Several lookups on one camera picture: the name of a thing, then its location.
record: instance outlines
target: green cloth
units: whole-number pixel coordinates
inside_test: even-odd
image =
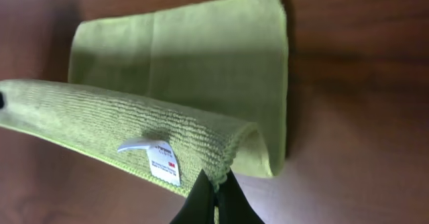
[[[280,172],[288,44],[280,0],[216,0],[82,23],[69,82],[4,80],[0,125],[70,148],[187,195],[201,169]],[[167,141],[181,186],[151,175],[132,137]]]

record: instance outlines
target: folded cloth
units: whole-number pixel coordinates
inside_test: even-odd
[[[0,125],[186,196],[201,169],[271,177],[286,144],[286,18],[280,0],[216,0],[82,23],[69,82],[4,80]],[[168,142],[180,186],[151,175],[127,139]]]

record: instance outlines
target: white label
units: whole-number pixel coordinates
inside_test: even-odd
[[[170,184],[180,186],[179,166],[170,145],[159,141],[159,144],[146,152],[152,174]]]
[[[125,141],[118,148],[118,152],[125,150],[146,150],[152,175],[180,186],[179,166],[167,142],[136,137]]]

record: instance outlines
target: ribbed fabric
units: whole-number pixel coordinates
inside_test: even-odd
[[[216,0],[83,22],[70,84],[0,82],[0,125],[187,195],[201,169],[272,177],[284,163],[288,43],[280,0]],[[167,141],[180,187],[127,139]]]

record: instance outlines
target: table surface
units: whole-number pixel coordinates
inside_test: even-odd
[[[207,0],[0,0],[0,80],[65,81],[83,20]],[[266,223],[429,223],[429,4],[282,0],[288,157],[238,176]],[[184,198],[0,129],[0,223],[168,223]]]

